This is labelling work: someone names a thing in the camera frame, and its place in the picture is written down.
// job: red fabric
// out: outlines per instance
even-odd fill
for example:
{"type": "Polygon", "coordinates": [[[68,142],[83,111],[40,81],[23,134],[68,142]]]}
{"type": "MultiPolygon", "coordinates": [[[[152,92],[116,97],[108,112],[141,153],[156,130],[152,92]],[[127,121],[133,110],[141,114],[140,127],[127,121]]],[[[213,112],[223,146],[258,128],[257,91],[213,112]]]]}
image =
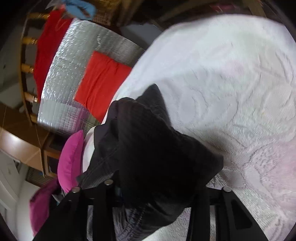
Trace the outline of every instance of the red fabric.
{"type": "Polygon", "coordinates": [[[44,25],[43,33],[37,42],[37,55],[34,65],[34,79],[37,85],[38,100],[41,94],[45,79],[52,60],[57,52],[72,19],[62,19],[64,10],[51,11],[44,25]]]}
{"type": "Polygon", "coordinates": [[[49,216],[49,202],[53,192],[59,187],[55,178],[40,188],[30,200],[30,221],[35,236],[49,216]]]}
{"type": "Polygon", "coordinates": [[[114,94],[130,71],[131,67],[94,51],[86,66],[75,100],[102,122],[114,94]]]}

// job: pink pillow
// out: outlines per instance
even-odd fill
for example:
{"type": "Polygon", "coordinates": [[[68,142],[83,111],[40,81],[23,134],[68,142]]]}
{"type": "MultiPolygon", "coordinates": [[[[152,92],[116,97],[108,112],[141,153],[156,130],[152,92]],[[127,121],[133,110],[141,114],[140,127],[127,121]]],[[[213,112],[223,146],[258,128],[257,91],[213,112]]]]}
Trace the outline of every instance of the pink pillow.
{"type": "Polygon", "coordinates": [[[81,174],[82,150],[83,131],[80,130],[66,141],[57,166],[59,184],[67,193],[77,186],[76,177],[81,174]]]}
{"type": "Polygon", "coordinates": [[[35,236],[49,216],[49,202],[52,193],[59,187],[57,178],[40,188],[30,199],[30,221],[35,236]]]}

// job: textured white blanket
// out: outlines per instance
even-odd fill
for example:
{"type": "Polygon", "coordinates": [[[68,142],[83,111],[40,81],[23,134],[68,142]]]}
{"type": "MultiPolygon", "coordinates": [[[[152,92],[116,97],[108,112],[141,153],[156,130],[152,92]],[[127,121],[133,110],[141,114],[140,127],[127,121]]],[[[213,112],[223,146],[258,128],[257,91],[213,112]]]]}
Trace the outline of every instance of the textured white blanket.
{"type": "MultiPolygon", "coordinates": [[[[165,31],[113,100],[156,83],[172,126],[224,156],[209,186],[230,186],[267,238],[281,241],[296,222],[295,69],[283,25],[221,15],[165,31]]],[[[185,240],[189,215],[146,240],[185,240]]]]}

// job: folded black cloth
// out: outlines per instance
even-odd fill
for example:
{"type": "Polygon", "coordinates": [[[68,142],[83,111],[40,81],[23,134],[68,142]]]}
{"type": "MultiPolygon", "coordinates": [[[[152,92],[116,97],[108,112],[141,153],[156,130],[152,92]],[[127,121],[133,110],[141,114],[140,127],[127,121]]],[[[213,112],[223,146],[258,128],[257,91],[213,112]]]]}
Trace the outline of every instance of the folded black cloth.
{"type": "Polygon", "coordinates": [[[124,206],[113,208],[117,240],[142,240],[174,222],[223,167],[222,156],[170,126],[156,85],[137,100],[114,101],[94,130],[94,145],[79,186],[95,187],[119,170],[124,206]]]}

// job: white blanket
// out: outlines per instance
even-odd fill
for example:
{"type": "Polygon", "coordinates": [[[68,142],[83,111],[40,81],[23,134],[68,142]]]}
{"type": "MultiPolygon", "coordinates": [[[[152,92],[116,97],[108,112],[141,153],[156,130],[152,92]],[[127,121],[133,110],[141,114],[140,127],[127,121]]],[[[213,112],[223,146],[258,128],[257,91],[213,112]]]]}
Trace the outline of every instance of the white blanket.
{"type": "MultiPolygon", "coordinates": [[[[224,156],[208,186],[230,186],[267,238],[282,241],[296,221],[295,70],[296,43],[282,24],[221,15],[165,31],[113,100],[156,83],[172,126],[224,156]]],[[[189,215],[146,240],[185,240],[189,215]]]]}

